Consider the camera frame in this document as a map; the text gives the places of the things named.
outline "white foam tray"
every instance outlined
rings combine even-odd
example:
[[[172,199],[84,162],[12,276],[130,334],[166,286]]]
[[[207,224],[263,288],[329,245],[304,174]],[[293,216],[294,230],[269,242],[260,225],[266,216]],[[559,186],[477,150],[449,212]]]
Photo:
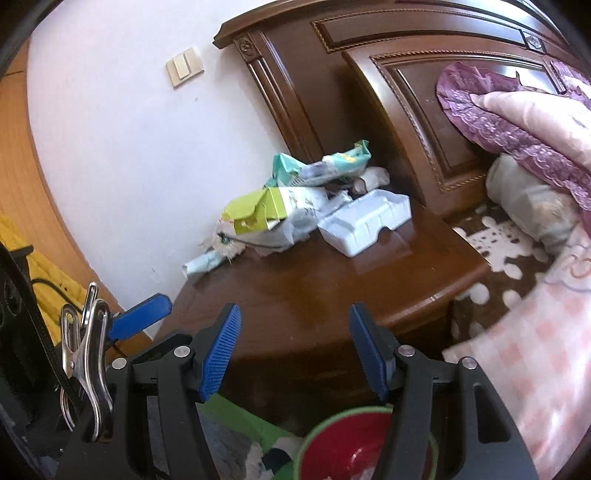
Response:
[[[318,229],[330,245],[354,257],[378,240],[382,228],[396,230],[410,218],[406,195],[373,190],[322,219]]]

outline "wall switch plate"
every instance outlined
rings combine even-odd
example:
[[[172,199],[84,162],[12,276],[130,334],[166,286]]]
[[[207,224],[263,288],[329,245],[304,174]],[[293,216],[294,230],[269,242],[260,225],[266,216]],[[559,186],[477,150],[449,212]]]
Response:
[[[176,88],[201,73],[203,71],[203,64],[201,63],[197,49],[191,47],[166,62],[166,69],[168,70],[173,87]]]

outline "wooden headboard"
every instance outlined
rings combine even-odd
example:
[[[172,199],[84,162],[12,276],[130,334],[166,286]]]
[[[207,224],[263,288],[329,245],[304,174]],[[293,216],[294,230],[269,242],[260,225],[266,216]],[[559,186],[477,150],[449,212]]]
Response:
[[[579,67],[552,22],[517,0],[280,0],[225,22],[293,156],[365,138],[392,186],[448,215],[482,200],[491,157],[434,94],[456,60],[562,90],[550,58]]]

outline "carved wood trim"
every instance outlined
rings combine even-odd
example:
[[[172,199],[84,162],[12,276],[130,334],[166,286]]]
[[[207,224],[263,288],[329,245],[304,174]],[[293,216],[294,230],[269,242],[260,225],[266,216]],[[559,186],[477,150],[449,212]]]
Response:
[[[523,39],[525,40],[525,44],[527,48],[533,51],[536,51],[541,54],[546,53],[546,47],[544,45],[544,40],[540,40],[534,34],[521,31],[521,35],[523,35]]]
[[[288,15],[289,13],[296,12],[299,9],[320,9],[327,5],[331,5],[334,2],[332,0],[276,0],[270,4],[263,5],[261,7],[250,10],[242,15],[232,18],[222,24],[219,32],[216,34],[213,44],[217,48],[227,47],[232,43],[232,40],[237,36],[241,35],[242,32],[257,28],[257,25],[262,24],[270,19],[276,19],[280,15]],[[437,0],[420,0],[410,1],[402,0],[400,3],[406,4],[432,4],[439,5],[441,7],[458,8],[458,9],[469,9],[466,5],[455,5],[449,2],[437,1]],[[545,25],[550,31],[558,33],[558,37],[562,39],[562,34],[556,30],[555,26],[548,23],[545,15],[535,6],[527,4],[517,5],[518,8],[522,9],[528,15],[537,19],[543,25]]]
[[[554,65],[552,65],[552,62],[548,61],[548,57],[544,58],[544,66],[545,66],[546,70],[548,71],[548,76],[550,77],[552,82],[554,82],[554,85],[556,87],[556,91],[558,93],[566,92],[566,90],[567,90],[566,85],[564,84],[564,82],[562,81],[562,78],[560,77],[560,75],[558,74],[556,69],[554,68]]]
[[[423,150],[427,156],[429,167],[431,168],[431,170],[435,176],[439,190],[441,192],[445,193],[445,192],[452,192],[452,191],[457,190],[463,186],[472,184],[476,181],[486,178],[486,172],[478,173],[468,179],[464,179],[464,180],[460,180],[460,181],[454,181],[454,182],[445,181],[445,178],[443,177],[443,173],[441,172],[441,168],[440,168],[440,166],[433,154],[433,150],[431,148],[430,142],[425,138],[422,127],[417,123],[415,115],[413,114],[412,110],[408,107],[404,97],[400,95],[399,86],[396,85],[392,81],[391,75],[384,69],[383,65],[379,62],[379,60],[385,60],[385,59],[390,59],[390,58],[400,58],[400,57],[405,57],[405,56],[418,56],[418,55],[429,55],[429,54],[484,55],[484,56],[494,56],[495,58],[503,57],[503,58],[507,58],[507,59],[515,59],[516,61],[519,61],[520,63],[523,63],[523,58],[519,58],[517,56],[513,56],[510,54],[499,55],[498,52],[494,53],[494,52],[490,52],[490,51],[477,51],[477,50],[418,50],[418,51],[405,51],[405,52],[398,52],[398,53],[387,53],[387,54],[381,54],[381,55],[374,55],[374,56],[370,57],[370,60],[373,62],[374,66],[379,71],[380,75],[382,76],[382,78],[384,79],[384,81],[386,82],[386,84],[388,85],[388,87],[390,88],[390,90],[392,91],[394,96],[396,97],[396,100],[398,101],[398,103],[400,104],[402,109],[404,110],[404,113],[406,114],[408,120],[411,122],[411,124],[415,130],[415,133],[417,134],[418,139],[421,142],[421,146],[423,147]],[[538,66],[544,70],[547,70],[544,64],[539,64]]]
[[[234,39],[234,45],[236,45],[240,55],[247,63],[262,57],[261,52],[258,50],[248,33],[236,37]]]
[[[346,45],[342,45],[339,47],[330,47],[329,40],[326,38],[325,34],[322,32],[322,30],[320,28],[320,26],[322,24],[332,21],[332,20],[341,20],[343,18],[358,17],[360,15],[393,13],[393,12],[425,12],[425,13],[435,13],[435,14],[447,14],[447,15],[454,15],[456,17],[467,17],[467,18],[474,18],[476,20],[484,20],[486,22],[501,25],[503,27],[515,28],[515,25],[512,25],[509,22],[502,22],[500,20],[493,20],[492,18],[486,17],[484,15],[468,14],[468,13],[461,12],[461,11],[439,10],[436,8],[383,8],[383,9],[376,9],[376,10],[366,10],[366,11],[361,11],[361,12],[351,12],[348,14],[335,15],[334,17],[326,17],[326,18],[322,18],[320,20],[314,20],[313,22],[311,22],[311,26],[312,26],[312,28],[314,28],[314,31],[316,32],[316,35],[320,39],[320,42],[322,43],[322,46],[326,50],[326,53],[334,53],[335,51],[347,50],[349,48],[354,48],[354,47],[361,47],[363,45],[369,45],[371,43],[377,43],[377,42],[384,41],[384,40],[393,40],[396,37],[374,38],[371,40],[365,40],[365,41],[354,42],[354,43],[347,43]],[[546,35],[543,35],[542,33],[536,32],[536,34],[546,38],[548,41],[551,41],[550,38],[548,38]]]
[[[444,8],[458,8],[458,9],[462,9],[462,10],[467,10],[470,12],[474,12],[474,13],[481,13],[481,14],[485,14],[485,15],[490,15],[491,17],[495,17],[495,18],[499,18],[499,19],[503,19],[503,15],[498,14],[497,12],[491,12],[491,11],[485,11],[484,9],[479,9],[478,7],[473,7],[471,5],[466,5],[466,4],[457,4],[454,2],[448,2],[446,0],[398,0],[399,4],[407,4],[407,5],[432,5],[432,6],[437,6],[437,7],[444,7]],[[514,5],[517,8],[521,8],[523,9],[528,15],[532,16],[532,18],[535,18],[538,22],[540,22],[543,26],[545,26],[550,32],[552,32],[555,37],[551,37],[545,33],[542,33],[538,30],[533,30],[529,25],[526,25],[522,22],[517,21],[514,18],[511,18],[511,23],[513,25],[516,25],[520,28],[525,28],[528,31],[532,31],[535,32],[536,35],[541,35],[542,37],[546,38],[547,40],[550,40],[554,43],[556,43],[556,41],[561,41],[564,42],[564,37],[562,36],[562,34],[560,33],[560,31],[558,31],[553,25],[549,24],[545,18],[540,17],[536,12],[532,12],[527,10],[529,8],[528,5]]]
[[[265,99],[290,154],[305,163],[319,161],[323,156],[322,147],[273,45],[259,30],[241,35],[234,43]]]

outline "white wall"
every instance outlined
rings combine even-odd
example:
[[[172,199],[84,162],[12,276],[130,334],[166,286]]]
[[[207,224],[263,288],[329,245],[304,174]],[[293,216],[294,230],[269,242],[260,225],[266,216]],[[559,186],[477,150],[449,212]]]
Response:
[[[63,219],[125,309],[175,298],[228,200],[268,178],[285,145],[220,25],[264,0],[64,0],[29,52],[31,128]],[[205,73],[173,90],[190,46]]]

